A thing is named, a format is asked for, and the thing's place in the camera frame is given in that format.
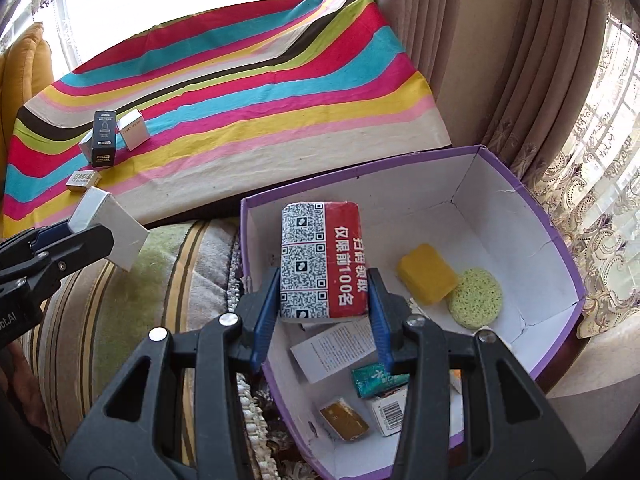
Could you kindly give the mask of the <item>person's left hand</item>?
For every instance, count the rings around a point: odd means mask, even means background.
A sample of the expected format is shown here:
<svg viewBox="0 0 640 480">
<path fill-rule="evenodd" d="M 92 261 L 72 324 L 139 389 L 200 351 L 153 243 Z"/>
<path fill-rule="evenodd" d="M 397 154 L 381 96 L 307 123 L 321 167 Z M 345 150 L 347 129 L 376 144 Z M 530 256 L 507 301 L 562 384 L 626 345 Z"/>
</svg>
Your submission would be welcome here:
<svg viewBox="0 0 640 480">
<path fill-rule="evenodd" d="M 39 382 L 17 340 L 1 350 L 1 389 L 15 393 L 28 422 L 47 434 L 50 432 Z"/>
</svg>

